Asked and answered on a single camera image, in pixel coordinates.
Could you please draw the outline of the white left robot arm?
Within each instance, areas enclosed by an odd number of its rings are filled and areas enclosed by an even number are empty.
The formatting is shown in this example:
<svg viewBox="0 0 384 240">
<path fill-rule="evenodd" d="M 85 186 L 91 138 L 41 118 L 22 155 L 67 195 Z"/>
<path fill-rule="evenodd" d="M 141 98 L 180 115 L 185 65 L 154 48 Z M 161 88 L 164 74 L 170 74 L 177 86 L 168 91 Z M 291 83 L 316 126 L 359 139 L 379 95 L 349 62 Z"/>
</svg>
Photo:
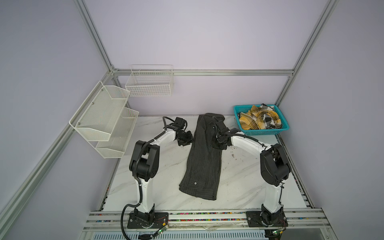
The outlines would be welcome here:
<svg viewBox="0 0 384 240">
<path fill-rule="evenodd" d="M 130 205 L 134 209 L 131 222 L 138 222 L 141 226 L 148 228 L 155 223 L 155 203 L 153 199 L 152 179 L 158 172 L 160 165 L 160 151 L 174 141 L 179 146 L 190 145 L 193 141 L 191 131 L 165 130 L 151 140 L 137 141 L 132 153 L 130 171 L 137 186 L 138 202 Z"/>
</svg>

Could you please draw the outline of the dark grey pinstriped shirt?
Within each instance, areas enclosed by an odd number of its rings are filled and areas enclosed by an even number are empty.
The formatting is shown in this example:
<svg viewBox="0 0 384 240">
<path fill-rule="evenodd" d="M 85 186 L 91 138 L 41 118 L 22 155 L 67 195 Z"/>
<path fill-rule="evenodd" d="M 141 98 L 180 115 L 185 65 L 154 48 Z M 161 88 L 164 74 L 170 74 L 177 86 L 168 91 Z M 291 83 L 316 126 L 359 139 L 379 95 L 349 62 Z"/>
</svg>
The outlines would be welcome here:
<svg viewBox="0 0 384 240">
<path fill-rule="evenodd" d="M 179 184 L 181 192 L 209 201 L 217 199 L 222 167 L 222 150 L 211 146 L 215 120 L 223 121 L 225 117 L 213 113 L 198 117 L 186 172 Z"/>
</svg>

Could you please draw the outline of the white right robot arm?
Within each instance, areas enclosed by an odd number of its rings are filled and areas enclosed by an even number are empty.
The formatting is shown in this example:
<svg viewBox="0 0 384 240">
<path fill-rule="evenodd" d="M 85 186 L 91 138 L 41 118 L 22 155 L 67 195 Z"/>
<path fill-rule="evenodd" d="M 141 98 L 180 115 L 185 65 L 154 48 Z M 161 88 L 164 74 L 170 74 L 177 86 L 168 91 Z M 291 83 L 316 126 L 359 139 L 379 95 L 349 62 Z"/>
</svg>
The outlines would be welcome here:
<svg viewBox="0 0 384 240">
<path fill-rule="evenodd" d="M 285 224 L 282 195 L 292 168 L 283 146 L 263 143 L 240 133 L 236 128 L 230 130 L 223 120 L 217 118 L 214 118 L 213 129 L 214 135 L 211 141 L 213 148 L 226 150 L 228 146 L 235 146 L 260 158 L 261 176 L 267 183 L 266 195 L 261 211 L 256 212 L 255 217 L 248 212 L 249 222 L 255 222 L 264 227 Z"/>
</svg>

